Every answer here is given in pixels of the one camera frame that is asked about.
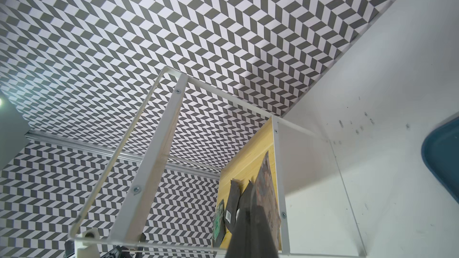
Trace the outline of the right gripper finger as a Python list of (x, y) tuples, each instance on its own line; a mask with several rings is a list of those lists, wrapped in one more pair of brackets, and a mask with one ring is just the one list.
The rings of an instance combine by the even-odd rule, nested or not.
[(227, 258), (276, 258), (274, 240), (264, 208), (257, 203), (255, 188), (248, 200), (249, 204), (240, 209), (235, 231), (227, 249)]

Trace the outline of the green floral tea bag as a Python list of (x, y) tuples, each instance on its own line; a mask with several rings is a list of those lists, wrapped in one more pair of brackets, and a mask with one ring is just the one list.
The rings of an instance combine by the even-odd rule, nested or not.
[(212, 246), (214, 247), (219, 247), (221, 245), (226, 234), (224, 211), (224, 200), (221, 200), (216, 207), (216, 213), (213, 220)]

